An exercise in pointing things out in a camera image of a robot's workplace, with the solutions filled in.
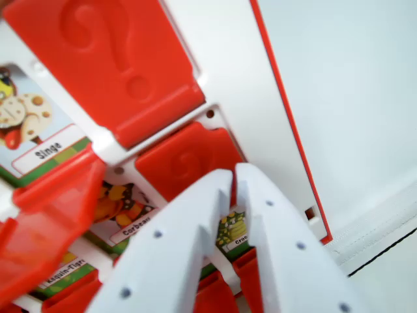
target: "red flip panel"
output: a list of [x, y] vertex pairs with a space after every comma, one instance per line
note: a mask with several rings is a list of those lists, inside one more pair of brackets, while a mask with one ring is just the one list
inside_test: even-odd
[[136, 168], [171, 201], [205, 174], [216, 168], [234, 170], [238, 162], [242, 157], [226, 129], [192, 123], [141, 155]]
[[105, 170], [90, 146], [15, 191], [21, 211], [0, 223], [0, 308], [51, 275], [89, 228]]
[[95, 270], [46, 300], [42, 305], [42, 312], [83, 313], [101, 285], [98, 271]]
[[4, 16], [125, 147], [204, 102], [158, 0], [16, 0]]
[[195, 296], [194, 313], [238, 313], [233, 293], [216, 271], [204, 278]]
[[252, 313], [263, 313], [261, 282], [256, 259], [256, 250], [252, 249], [233, 262], [233, 268], [240, 278], [242, 293]]

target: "card label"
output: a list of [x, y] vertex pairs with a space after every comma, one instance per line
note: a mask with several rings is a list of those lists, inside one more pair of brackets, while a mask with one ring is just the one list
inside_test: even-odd
[[84, 137], [85, 134], [78, 126], [75, 124], [68, 125], [14, 160], [12, 166], [22, 175], [29, 173]]

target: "red edge trim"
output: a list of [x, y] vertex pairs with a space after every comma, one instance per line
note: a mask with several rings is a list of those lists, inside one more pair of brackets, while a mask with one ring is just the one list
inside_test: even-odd
[[302, 144], [301, 144], [300, 135], [298, 134], [298, 131], [297, 131], [297, 128], [296, 128], [296, 125], [295, 125], [294, 116], [293, 116], [293, 113], [291, 111], [291, 107], [289, 105], [287, 94], [285, 93], [284, 84], [282, 82], [281, 75], [280, 75], [280, 72], [278, 70], [278, 65], [277, 65], [275, 57], [274, 57], [274, 51], [272, 50], [272, 46], [271, 46], [271, 43], [270, 43], [269, 38], [268, 38], [268, 33], [266, 31], [266, 27], [265, 27], [265, 24], [264, 24], [263, 19], [262, 19], [261, 9], [259, 8], [257, 0], [250, 0], [250, 4], [252, 6], [253, 13], [255, 14], [255, 19], [256, 19], [256, 22], [258, 24], [259, 32], [261, 33], [261, 36], [262, 36], [262, 41], [263, 41], [263, 44], [265, 46], [266, 53], [268, 54], [268, 58], [269, 58], [269, 62], [270, 62], [271, 67], [272, 67], [272, 71], [274, 72], [274, 76], [275, 76], [276, 83], [278, 85], [278, 89], [280, 90], [280, 94], [281, 94], [282, 102], [283, 102], [284, 107], [285, 107], [285, 111], [287, 111], [287, 117], [288, 117], [289, 123], [291, 125], [291, 128], [293, 129], [293, 134], [294, 134], [294, 137], [295, 137], [295, 141], [297, 142], [298, 150], [300, 152], [302, 162], [304, 163], [304, 168], [306, 169], [307, 176], [308, 176], [308, 179], [310, 181], [311, 189], [313, 190], [315, 200], [317, 202], [317, 205], [319, 206], [320, 214], [321, 214], [321, 217], [322, 217], [323, 222], [324, 222], [324, 226], [325, 226], [326, 231], [327, 231], [327, 236], [325, 238], [321, 239], [321, 242], [325, 245], [325, 244], [327, 244], [327, 243], [329, 243], [330, 241], [333, 240], [332, 233], [330, 232], [330, 228], [328, 227], [326, 215], [324, 215], [324, 211], [323, 211], [323, 207], [322, 207], [321, 202], [320, 202], [319, 194], [317, 193], [317, 189], [315, 188], [314, 181], [313, 181], [313, 176], [311, 174], [310, 168], [309, 168], [308, 163], [307, 163], [306, 154], [305, 154], [304, 149], [303, 149]]

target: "raised question mark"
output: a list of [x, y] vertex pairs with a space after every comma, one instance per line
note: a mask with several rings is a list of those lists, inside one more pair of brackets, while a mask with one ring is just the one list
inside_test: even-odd
[[[77, 49], [85, 49], [93, 43], [91, 30], [78, 19], [78, 13], [86, 8], [99, 13], [103, 19], [113, 62], [121, 73], [126, 72], [131, 68], [127, 54], [130, 24], [126, 9], [118, 0], [69, 0], [60, 20], [63, 37]], [[126, 91], [132, 98], [143, 100], [150, 93], [150, 85], [145, 78], [135, 75], [126, 81]]]

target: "plastic hole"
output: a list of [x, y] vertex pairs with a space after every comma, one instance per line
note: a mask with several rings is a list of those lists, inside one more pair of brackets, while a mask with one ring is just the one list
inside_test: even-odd
[[123, 173], [124, 173], [124, 169], [123, 168], [115, 168], [115, 174], [122, 175]]
[[160, 230], [156, 230], [156, 231], [154, 232], [154, 237], [155, 237], [155, 238], [161, 238], [161, 237], [162, 237], [162, 232], [161, 232]]
[[339, 304], [339, 309], [343, 313], [349, 313], [351, 311], [350, 306], [347, 303], [344, 303], [344, 302]]
[[131, 291], [130, 291], [130, 289], [129, 289], [129, 288], [127, 288], [127, 287], [124, 287], [124, 288], [120, 291], [120, 296], [121, 296], [121, 298], [122, 298], [122, 299], [129, 298], [131, 294], [132, 294], [132, 292], [131, 292]]
[[297, 242], [297, 248], [300, 250], [305, 250], [306, 249], [306, 245], [304, 243], [302, 243], [301, 241]]
[[315, 217], [313, 207], [309, 207], [308, 209], [306, 209], [305, 213], [306, 213], [306, 216], [307, 216], [308, 220], [311, 220]]
[[213, 110], [209, 110], [209, 111], [207, 111], [207, 112], [206, 112], [206, 116], [207, 116], [209, 119], [213, 118], [213, 117], [214, 117], [214, 111], [213, 111]]

